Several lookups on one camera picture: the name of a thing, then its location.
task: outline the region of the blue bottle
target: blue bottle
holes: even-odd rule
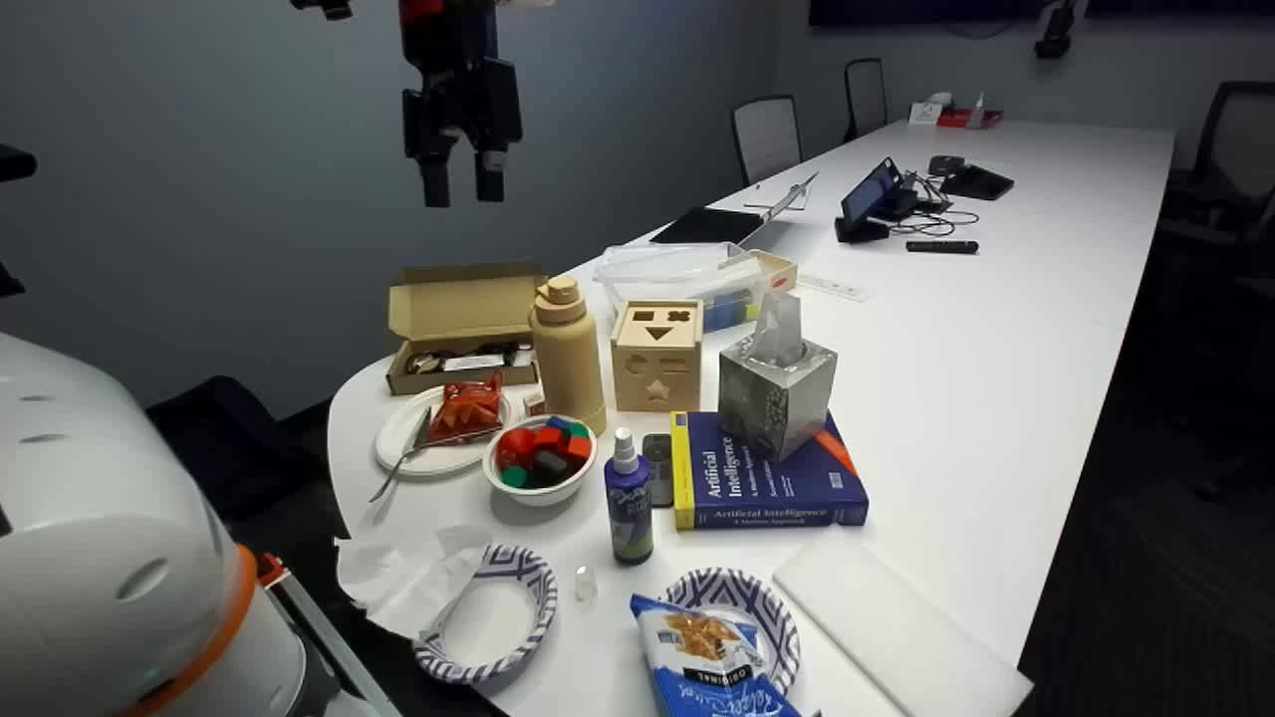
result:
[[[608,508],[608,550],[618,567],[638,567],[652,554],[649,532],[649,466],[638,453],[629,431],[612,431],[612,453],[605,463],[605,508]]]

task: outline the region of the bottle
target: bottle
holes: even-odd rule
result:
[[[608,554],[618,567],[638,567],[652,554],[649,532],[649,466],[629,431],[612,431],[605,463]]]
[[[548,410],[573,414],[589,423],[593,435],[605,435],[597,324],[589,319],[573,279],[548,279],[537,288],[529,344]]]
[[[986,123],[986,101],[982,101],[982,90],[978,90],[978,101],[973,102],[973,113],[968,113],[968,126],[982,126]]]

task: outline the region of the snack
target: snack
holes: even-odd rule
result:
[[[444,384],[442,407],[434,410],[430,445],[486,441],[503,431],[503,385],[491,384]]]
[[[757,624],[633,595],[646,664],[666,717],[798,717],[764,678]]]
[[[583,469],[589,453],[589,431],[561,414],[548,414],[540,426],[515,426],[492,445],[503,483],[516,491],[556,487]]]

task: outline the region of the red food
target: red food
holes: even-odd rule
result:
[[[508,435],[492,445],[492,458],[498,458],[503,469],[529,463],[529,453],[533,453],[533,435],[529,435],[529,431],[508,431]]]
[[[556,450],[561,441],[567,441],[567,435],[555,431],[555,426],[533,431],[533,445],[537,445],[537,450]]]
[[[492,431],[503,431],[503,385],[492,380],[442,385],[430,445],[486,441]]]
[[[567,458],[577,463],[577,466],[589,463],[589,450],[593,450],[589,438],[569,438],[567,441]]]

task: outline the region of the food packet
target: food packet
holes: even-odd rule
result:
[[[442,407],[434,410],[424,426],[430,445],[471,445],[486,441],[492,431],[503,431],[503,385],[491,384],[444,384]]]
[[[757,624],[633,595],[646,664],[666,717],[798,717],[764,678]]]

